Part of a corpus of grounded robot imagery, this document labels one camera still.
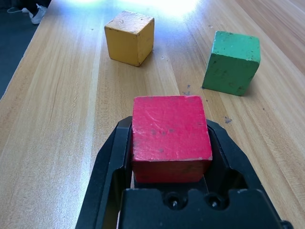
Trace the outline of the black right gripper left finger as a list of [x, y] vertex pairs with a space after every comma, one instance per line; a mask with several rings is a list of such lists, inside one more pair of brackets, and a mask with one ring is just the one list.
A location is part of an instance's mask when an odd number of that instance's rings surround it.
[[115, 229], [122, 192], [131, 185], [132, 117], [118, 122], [100, 148], [81, 211], [78, 229]]

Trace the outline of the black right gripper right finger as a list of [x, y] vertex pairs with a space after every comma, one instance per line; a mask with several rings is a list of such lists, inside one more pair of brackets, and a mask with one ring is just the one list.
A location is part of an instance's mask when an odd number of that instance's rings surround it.
[[209, 191], [262, 190], [248, 157], [218, 123], [207, 120], [213, 160], [204, 174]]

